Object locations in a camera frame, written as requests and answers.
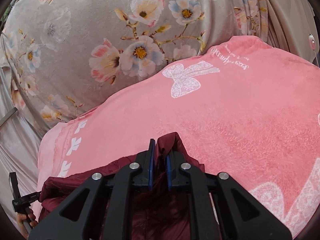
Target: fleece blanket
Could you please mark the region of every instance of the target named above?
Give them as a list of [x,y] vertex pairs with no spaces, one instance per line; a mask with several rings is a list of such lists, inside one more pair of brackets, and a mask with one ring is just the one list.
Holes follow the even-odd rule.
[[206,172],[231,174],[296,236],[320,203],[319,80],[308,61],[235,36],[55,126],[40,146],[38,190],[176,131]]

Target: white bow print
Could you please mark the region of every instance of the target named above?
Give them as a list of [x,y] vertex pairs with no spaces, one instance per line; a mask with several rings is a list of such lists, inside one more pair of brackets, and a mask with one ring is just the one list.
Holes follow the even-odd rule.
[[162,74],[167,78],[173,79],[171,96],[178,98],[200,88],[200,82],[193,77],[216,72],[220,72],[220,70],[208,62],[200,61],[186,69],[184,69],[184,65],[181,63],[172,65],[162,71]]

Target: finger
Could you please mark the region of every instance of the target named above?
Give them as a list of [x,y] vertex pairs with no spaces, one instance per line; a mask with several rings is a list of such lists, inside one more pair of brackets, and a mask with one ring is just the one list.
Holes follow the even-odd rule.
[[38,224],[37,221],[32,221],[32,222],[30,223],[30,225],[31,225],[33,228],[34,228],[37,224]]
[[28,215],[28,217],[29,217],[31,220],[36,220],[36,216],[35,216],[34,214],[32,214],[32,213],[30,213],[30,214]]
[[17,221],[18,224],[22,224],[23,221],[26,220],[26,219],[27,219],[26,215],[20,214],[20,213],[17,214],[16,221]]
[[28,233],[28,231],[26,230],[26,228],[24,227],[22,221],[21,221],[21,222],[18,222],[18,228],[19,228],[20,233],[23,235],[23,237],[24,237],[25,239],[27,239],[29,233]]
[[29,212],[33,214],[33,210],[31,208],[29,208]]

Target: maroon fabric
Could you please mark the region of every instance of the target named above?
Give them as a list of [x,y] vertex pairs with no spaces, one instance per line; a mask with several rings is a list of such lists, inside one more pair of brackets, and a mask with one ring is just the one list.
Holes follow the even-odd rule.
[[[185,194],[174,194],[167,189],[167,177],[164,158],[170,150],[185,156],[188,163],[204,172],[204,165],[191,158],[179,135],[174,132],[160,137],[155,149],[154,188],[151,192],[139,194],[133,200],[132,240],[185,240],[190,239],[188,199]],[[96,168],[67,178],[49,177],[44,183],[40,195],[42,211],[41,221],[53,211],[74,189],[81,185],[93,173],[109,175],[133,162],[135,155],[120,158],[107,166]]]

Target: black clamp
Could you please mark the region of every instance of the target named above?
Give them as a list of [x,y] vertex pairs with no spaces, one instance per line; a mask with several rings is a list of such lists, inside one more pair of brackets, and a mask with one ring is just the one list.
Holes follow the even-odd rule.
[[33,203],[36,200],[39,200],[40,192],[34,192],[21,197],[18,187],[17,174],[15,172],[9,173],[9,184],[13,196],[12,207],[15,212],[27,216],[27,219],[23,222],[23,225],[28,231],[28,233],[30,233],[32,227],[30,226],[31,219],[28,217],[28,214],[30,213],[29,207],[31,206],[31,203]]
[[107,205],[102,240],[131,239],[133,193],[152,190],[155,145],[151,139],[149,149],[116,174],[94,173],[31,231],[29,240],[98,240]]
[[292,240],[290,230],[226,172],[203,173],[178,152],[167,156],[166,168],[169,190],[189,196],[191,240]]
[[[133,194],[152,190],[155,144],[152,139],[116,174],[93,174],[29,240],[130,240]],[[172,151],[165,165],[168,189],[188,195],[191,240],[292,240],[289,229],[226,172],[204,173]]]

